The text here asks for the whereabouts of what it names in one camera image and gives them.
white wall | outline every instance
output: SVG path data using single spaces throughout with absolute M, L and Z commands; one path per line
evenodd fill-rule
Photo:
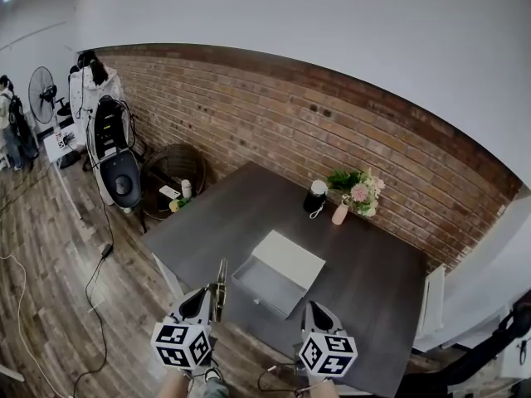
M 531 197 L 512 202 L 467 258 L 446 276 L 444 328 L 415 342 L 425 351 L 469 332 L 531 289 Z
M 75 60 L 75 1 L 13 0 L 0 7 L 0 75 L 12 80 L 25 110 L 29 110 L 27 87 L 38 66 L 50 70 L 57 98 L 65 96 L 68 101 L 67 78 Z M 37 123 L 39 131 L 49 126 Z
M 232 46 L 325 66 L 429 109 L 531 184 L 531 0 L 78 0 L 76 49 Z

brick wall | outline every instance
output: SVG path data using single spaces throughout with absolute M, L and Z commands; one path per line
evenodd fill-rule
M 138 135 L 154 148 L 191 143 L 220 176 L 253 160 L 308 186 L 334 168 L 371 167 L 387 185 L 371 222 L 431 266 L 456 266 L 522 184 L 434 114 L 335 71 L 212 46 L 98 54 L 119 71 Z

wooden floor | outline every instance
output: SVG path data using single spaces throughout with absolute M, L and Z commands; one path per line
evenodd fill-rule
M 45 374 L 67 397 L 78 375 L 102 360 L 100 325 L 86 302 L 85 284 L 110 235 L 94 178 L 81 171 L 80 163 L 61 170 L 83 217 L 80 221 L 72 215 L 56 172 L 48 167 L 46 157 L 40 156 L 31 172 L 0 172 L 0 255 L 14 255 L 26 267 L 22 334 Z M 155 358 L 149 338 L 173 296 L 140 241 L 136 216 L 115 206 L 107 208 L 114 253 L 100 271 L 92 299 L 105 321 L 109 362 L 100 373 L 85 377 L 76 396 L 153 397 L 166 370 Z M 0 375 L 0 386 L 10 398 L 52 397 L 18 336 L 22 282 L 15 262 L 0 260 L 0 364 L 27 379 L 19 383 Z M 215 357 L 231 395 L 260 396 L 256 379 L 280 356 L 233 326 L 218 326 L 213 336 L 218 338 Z M 269 387 L 290 389 L 296 383 L 285 371 L 264 381 Z M 201 383 L 198 378 L 191 396 L 202 395 Z

black hair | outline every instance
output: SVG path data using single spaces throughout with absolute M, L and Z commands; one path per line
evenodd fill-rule
M 0 76 L 0 85 L 7 87 L 9 91 L 13 92 L 13 83 L 7 78 L 7 75 Z
M 98 59 L 93 50 L 87 50 L 77 58 L 77 65 L 80 69 L 90 66 L 92 70 L 92 80 L 96 85 L 101 85 L 109 78 L 105 65 Z

pink vase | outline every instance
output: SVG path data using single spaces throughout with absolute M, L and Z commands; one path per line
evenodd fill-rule
M 347 213 L 348 205 L 341 203 L 341 205 L 338 206 L 338 209 L 335 210 L 334 216 L 332 216 L 332 222 L 336 226 L 339 226 L 341 223 L 343 223 L 343 220 L 347 216 Z

